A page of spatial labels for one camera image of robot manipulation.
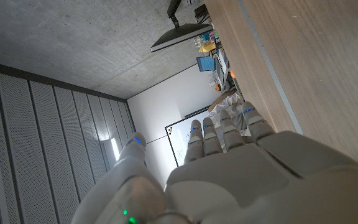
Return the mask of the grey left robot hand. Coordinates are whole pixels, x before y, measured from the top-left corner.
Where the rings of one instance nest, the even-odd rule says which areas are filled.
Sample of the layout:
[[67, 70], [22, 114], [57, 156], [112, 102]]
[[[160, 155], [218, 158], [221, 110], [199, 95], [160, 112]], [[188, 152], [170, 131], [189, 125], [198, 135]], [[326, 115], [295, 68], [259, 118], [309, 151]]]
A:
[[193, 121], [182, 166], [161, 186], [134, 133], [110, 171], [81, 201], [73, 223], [358, 223], [358, 162], [303, 135], [276, 133], [241, 104], [243, 137], [228, 112], [223, 138]]

